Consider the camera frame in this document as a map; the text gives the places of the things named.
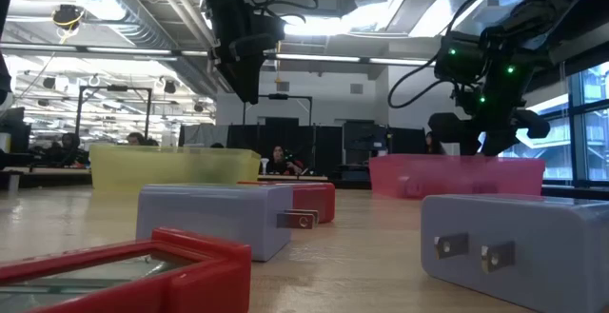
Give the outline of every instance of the translucent yellow container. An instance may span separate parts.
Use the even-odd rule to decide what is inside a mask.
[[[256,181],[260,155],[207,147],[91,146],[96,190],[140,190],[148,184],[236,184]]]

